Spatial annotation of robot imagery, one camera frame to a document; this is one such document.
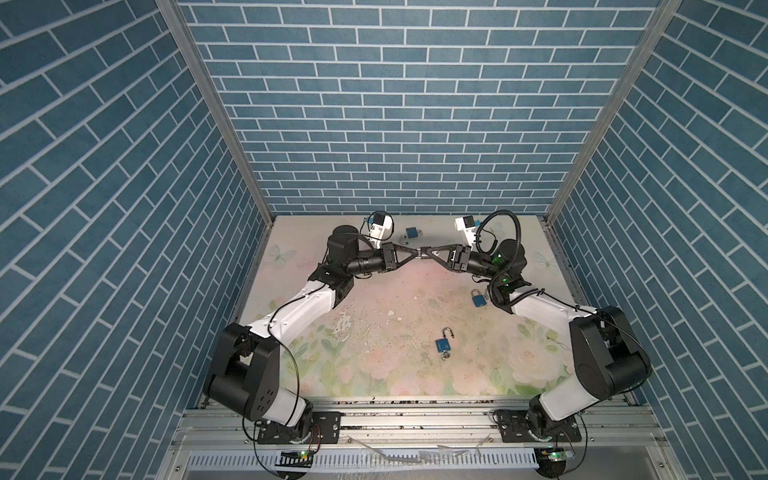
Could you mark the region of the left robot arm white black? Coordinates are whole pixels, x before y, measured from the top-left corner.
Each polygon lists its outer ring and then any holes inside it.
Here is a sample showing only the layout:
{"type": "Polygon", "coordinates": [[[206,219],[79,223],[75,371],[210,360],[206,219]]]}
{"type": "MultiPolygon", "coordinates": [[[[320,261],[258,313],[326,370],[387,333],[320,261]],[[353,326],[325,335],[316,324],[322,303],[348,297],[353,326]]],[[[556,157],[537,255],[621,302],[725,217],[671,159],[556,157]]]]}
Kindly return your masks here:
{"type": "Polygon", "coordinates": [[[248,325],[229,324],[219,335],[204,394],[243,419],[269,421],[293,440],[313,429],[312,404],[280,384],[281,353],[349,294],[358,276],[389,272],[420,256],[417,249],[382,242],[376,247],[351,225],[335,228],[327,252],[292,299],[248,325]]]}

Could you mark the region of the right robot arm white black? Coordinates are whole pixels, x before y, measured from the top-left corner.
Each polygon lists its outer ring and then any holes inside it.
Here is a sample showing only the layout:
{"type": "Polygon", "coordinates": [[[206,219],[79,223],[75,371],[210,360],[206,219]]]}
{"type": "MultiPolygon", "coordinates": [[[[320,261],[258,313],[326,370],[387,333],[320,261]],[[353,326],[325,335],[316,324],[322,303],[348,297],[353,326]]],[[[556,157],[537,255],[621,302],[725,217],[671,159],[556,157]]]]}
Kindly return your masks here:
{"type": "Polygon", "coordinates": [[[496,211],[481,223],[472,216],[462,217],[457,229],[465,233],[465,243],[423,247],[420,256],[482,278],[495,307],[570,339],[573,372],[529,402],[526,424],[533,438],[549,441],[559,436],[575,415],[641,386],[650,377],[650,358],[621,309],[569,303],[523,279],[527,259],[514,213],[496,211]]]}

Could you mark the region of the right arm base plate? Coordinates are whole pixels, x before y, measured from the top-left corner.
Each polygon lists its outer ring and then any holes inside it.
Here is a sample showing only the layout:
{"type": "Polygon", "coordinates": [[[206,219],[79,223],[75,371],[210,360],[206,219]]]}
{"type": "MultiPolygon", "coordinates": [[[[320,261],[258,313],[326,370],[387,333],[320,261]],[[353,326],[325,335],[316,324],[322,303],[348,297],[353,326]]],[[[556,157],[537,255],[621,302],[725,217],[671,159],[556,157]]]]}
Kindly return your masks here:
{"type": "Polygon", "coordinates": [[[574,416],[555,421],[536,410],[498,409],[490,413],[490,418],[503,443],[546,443],[555,440],[576,443],[582,440],[574,416]]]}

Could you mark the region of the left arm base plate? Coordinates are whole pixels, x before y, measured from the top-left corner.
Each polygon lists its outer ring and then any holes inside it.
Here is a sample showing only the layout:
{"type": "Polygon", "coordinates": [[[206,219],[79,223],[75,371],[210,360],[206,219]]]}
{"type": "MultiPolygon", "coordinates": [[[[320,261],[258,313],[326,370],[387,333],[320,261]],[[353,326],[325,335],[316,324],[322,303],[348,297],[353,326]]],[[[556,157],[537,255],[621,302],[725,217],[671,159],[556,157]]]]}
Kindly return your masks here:
{"type": "Polygon", "coordinates": [[[304,444],[312,441],[315,445],[337,444],[342,414],[339,411],[314,411],[310,417],[304,415],[293,427],[277,422],[262,422],[257,430],[260,445],[304,444]]]}

